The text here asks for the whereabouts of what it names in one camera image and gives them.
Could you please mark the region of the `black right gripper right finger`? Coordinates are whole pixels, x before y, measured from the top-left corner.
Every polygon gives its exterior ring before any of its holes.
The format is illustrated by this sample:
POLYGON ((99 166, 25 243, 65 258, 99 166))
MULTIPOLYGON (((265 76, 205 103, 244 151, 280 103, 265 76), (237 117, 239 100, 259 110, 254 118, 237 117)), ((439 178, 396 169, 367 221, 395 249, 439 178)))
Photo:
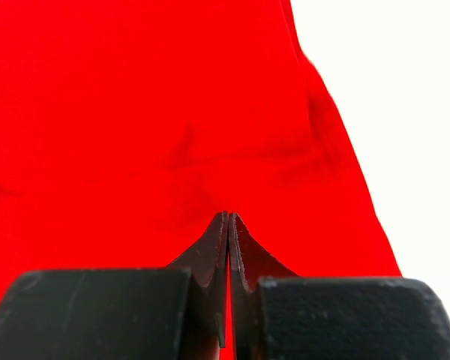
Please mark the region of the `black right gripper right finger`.
POLYGON ((228 224, 236 359, 450 359, 450 319, 424 282, 301 277, 228 224))

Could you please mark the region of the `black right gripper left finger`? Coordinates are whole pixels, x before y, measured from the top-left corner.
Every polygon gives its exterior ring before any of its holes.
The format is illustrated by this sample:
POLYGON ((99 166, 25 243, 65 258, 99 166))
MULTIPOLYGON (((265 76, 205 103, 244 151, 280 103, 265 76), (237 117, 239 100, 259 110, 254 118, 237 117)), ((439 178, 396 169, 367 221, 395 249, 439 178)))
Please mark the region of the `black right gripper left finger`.
POLYGON ((215 359, 226 343, 226 212, 162 268, 33 271, 0 302, 0 359, 215 359))

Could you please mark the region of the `bright red t shirt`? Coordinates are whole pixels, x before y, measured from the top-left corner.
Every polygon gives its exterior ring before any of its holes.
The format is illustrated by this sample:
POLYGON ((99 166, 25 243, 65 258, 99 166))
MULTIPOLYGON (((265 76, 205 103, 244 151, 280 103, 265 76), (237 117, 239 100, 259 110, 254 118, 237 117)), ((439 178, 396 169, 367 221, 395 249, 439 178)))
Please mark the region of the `bright red t shirt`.
POLYGON ((0 1, 0 302, 237 214, 304 278, 399 276, 288 1, 0 1))

